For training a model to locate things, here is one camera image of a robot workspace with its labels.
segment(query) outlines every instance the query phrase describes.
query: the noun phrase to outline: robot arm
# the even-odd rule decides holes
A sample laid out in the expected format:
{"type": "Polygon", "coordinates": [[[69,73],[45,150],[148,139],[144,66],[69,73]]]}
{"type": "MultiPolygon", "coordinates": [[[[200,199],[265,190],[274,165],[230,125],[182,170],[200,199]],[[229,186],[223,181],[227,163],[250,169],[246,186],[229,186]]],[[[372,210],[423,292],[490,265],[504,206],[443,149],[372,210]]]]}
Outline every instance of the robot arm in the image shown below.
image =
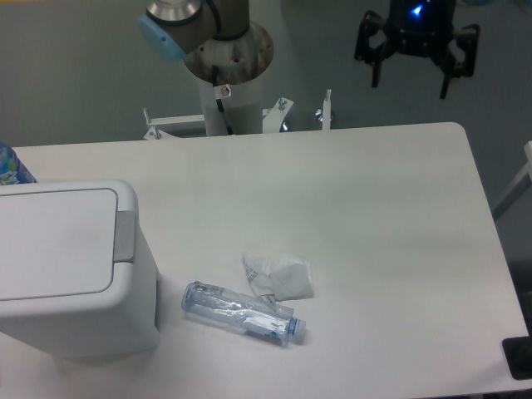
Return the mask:
{"type": "Polygon", "coordinates": [[[155,0],[139,27],[164,59],[178,61],[211,38],[243,36],[249,29],[249,0],[155,0]]]}

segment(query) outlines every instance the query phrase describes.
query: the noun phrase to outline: blue bottle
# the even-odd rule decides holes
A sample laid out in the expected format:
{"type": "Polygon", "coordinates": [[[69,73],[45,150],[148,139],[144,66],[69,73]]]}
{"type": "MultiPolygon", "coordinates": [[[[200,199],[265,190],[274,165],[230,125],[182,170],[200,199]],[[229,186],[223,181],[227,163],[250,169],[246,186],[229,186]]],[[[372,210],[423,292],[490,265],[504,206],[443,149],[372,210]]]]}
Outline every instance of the blue bottle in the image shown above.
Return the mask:
{"type": "Polygon", "coordinates": [[[13,148],[0,141],[0,185],[22,183],[37,183],[37,181],[17,158],[13,148]]]}
{"type": "Polygon", "coordinates": [[[293,318],[293,309],[196,281],[185,290],[181,307],[217,322],[260,335],[300,343],[306,323],[293,318]]]}

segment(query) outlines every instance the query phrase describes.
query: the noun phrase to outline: bottle label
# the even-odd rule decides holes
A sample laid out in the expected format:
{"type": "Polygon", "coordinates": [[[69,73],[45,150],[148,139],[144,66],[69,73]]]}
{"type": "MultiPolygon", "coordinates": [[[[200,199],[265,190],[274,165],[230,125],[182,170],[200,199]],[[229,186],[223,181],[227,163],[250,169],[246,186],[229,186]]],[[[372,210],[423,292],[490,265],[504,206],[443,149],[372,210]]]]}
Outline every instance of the bottle label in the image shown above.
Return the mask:
{"type": "Polygon", "coordinates": [[[0,175],[0,185],[17,185],[19,183],[16,170],[9,170],[0,175]]]}

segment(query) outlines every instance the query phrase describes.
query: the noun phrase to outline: metal bracket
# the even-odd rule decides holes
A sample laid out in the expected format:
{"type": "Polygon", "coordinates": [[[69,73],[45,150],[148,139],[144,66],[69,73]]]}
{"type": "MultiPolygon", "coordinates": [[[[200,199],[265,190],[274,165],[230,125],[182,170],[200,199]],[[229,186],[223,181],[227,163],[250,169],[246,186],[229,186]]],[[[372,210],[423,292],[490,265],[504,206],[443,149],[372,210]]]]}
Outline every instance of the metal bracket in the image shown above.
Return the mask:
{"type": "Polygon", "coordinates": [[[511,205],[530,187],[532,184],[532,164],[527,162],[512,181],[500,193],[495,201],[495,206],[491,210],[493,219],[497,221],[511,205]]]}
{"type": "MultiPolygon", "coordinates": [[[[263,110],[263,133],[274,133],[281,130],[286,115],[293,106],[293,101],[281,97],[271,109],[263,110]]],[[[178,139],[178,136],[170,135],[161,128],[173,131],[186,131],[201,129],[205,126],[203,115],[174,116],[170,118],[154,118],[148,115],[144,109],[144,117],[148,131],[144,135],[145,140],[178,139]]]]}

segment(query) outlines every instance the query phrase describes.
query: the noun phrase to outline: bolt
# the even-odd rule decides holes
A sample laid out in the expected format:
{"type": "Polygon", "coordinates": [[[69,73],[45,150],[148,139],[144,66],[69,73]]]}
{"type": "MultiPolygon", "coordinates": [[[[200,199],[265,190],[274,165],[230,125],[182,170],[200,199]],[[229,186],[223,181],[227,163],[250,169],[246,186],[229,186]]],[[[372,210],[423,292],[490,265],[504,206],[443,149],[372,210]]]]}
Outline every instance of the bolt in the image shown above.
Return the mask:
{"type": "Polygon", "coordinates": [[[288,101],[286,101],[286,98],[281,97],[279,98],[279,110],[284,111],[284,106],[288,104],[288,101]]]}
{"type": "Polygon", "coordinates": [[[157,126],[153,126],[153,130],[155,132],[155,138],[157,140],[160,140],[163,138],[163,135],[160,133],[159,128],[157,126]]]}
{"type": "Polygon", "coordinates": [[[146,124],[147,124],[148,126],[151,125],[151,118],[150,118],[150,116],[148,115],[148,109],[145,108],[145,109],[143,110],[143,112],[144,112],[144,119],[146,120],[146,124]]]}

